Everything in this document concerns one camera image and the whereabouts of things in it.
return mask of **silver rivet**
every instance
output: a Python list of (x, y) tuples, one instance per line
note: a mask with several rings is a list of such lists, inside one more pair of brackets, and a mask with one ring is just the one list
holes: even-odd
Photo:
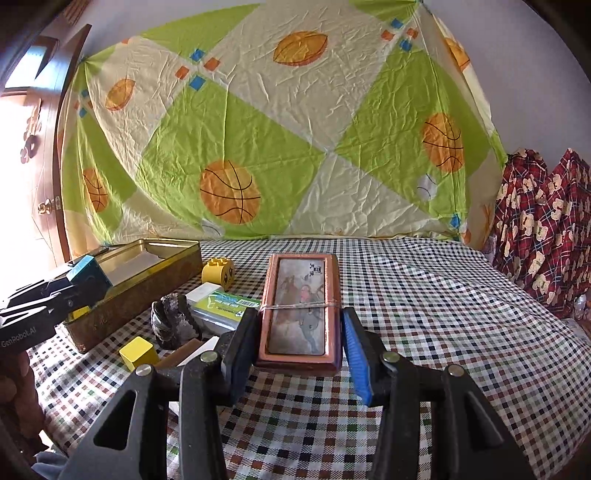
[(208, 350), (207, 352), (203, 352), (201, 354), (201, 361), (207, 364), (214, 362), (217, 360), (217, 352), (213, 350)]
[(382, 358), (389, 364), (395, 364), (400, 360), (400, 355), (398, 352), (384, 352), (382, 353)]
[(447, 371), (452, 377), (461, 377), (464, 374), (464, 369), (457, 364), (451, 364)]
[(146, 375), (149, 375), (151, 371), (152, 371), (152, 366), (151, 365), (143, 364), (143, 365), (140, 365), (138, 368), (135, 369), (135, 374), (138, 377), (145, 377)]

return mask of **checkered tablecloth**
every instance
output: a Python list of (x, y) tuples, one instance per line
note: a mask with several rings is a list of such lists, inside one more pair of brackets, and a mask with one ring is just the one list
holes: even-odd
[[(591, 346), (484, 256), (428, 239), (266, 240), (202, 243), (203, 258), (234, 260), (232, 292), (262, 295), (268, 257), (328, 252), (340, 264), (342, 299), (388, 348), (416, 364), (464, 365), (539, 478), (557, 472), (589, 430)], [(188, 282), (180, 291), (199, 284)], [(86, 355), (61, 336), (31, 351), (54, 440), (72, 452), (129, 372), (118, 351), (136, 335), (155, 342), (148, 312)], [(420, 473), (430, 477), (430, 420), (421, 408)], [(333, 378), (254, 371), (234, 408), (219, 410), (230, 478), (366, 478), (380, 412), (361, 405), (346, 360)], [(168, 474), (178, 478), (178, 424), (168, 424)]]

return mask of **open tin box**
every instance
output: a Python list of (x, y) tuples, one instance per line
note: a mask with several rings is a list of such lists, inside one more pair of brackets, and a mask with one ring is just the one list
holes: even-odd
[(199, 275), (203, 263), (199, 242), (140, 239), (109, 247), (96, 260), (113, 287), (103, 300), (77, 318), (61, 324), (80, 353), (99, 344), (152, 305), (152, 302)]
[(258, 368), (314, 376), (340, 370), (340, 281), (335, 255), (273, 255), (261, 312)]

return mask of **red plaid fabric with bears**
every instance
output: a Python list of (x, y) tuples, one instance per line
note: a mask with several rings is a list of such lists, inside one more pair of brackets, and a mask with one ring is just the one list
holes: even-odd
[(591, 172), (568, 150), (552, 173), (533, 150), (510, 155), (496, 200), (493, 265), (558, 318), (590, 285)]

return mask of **yellow toy block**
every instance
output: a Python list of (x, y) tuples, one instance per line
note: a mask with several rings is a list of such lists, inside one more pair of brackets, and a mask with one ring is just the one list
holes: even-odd
[(130, 372), (134, 371), (140, 365), (156, 365), (160, 362), (154, 345), (142, 337), (135, 337), (130, 343), (119, 350), (119, 354)]
[(213, 257), (203, 266), (201, 282), (221, 285), (227, 291), (234, 282), (234, 262), (225, 257)]

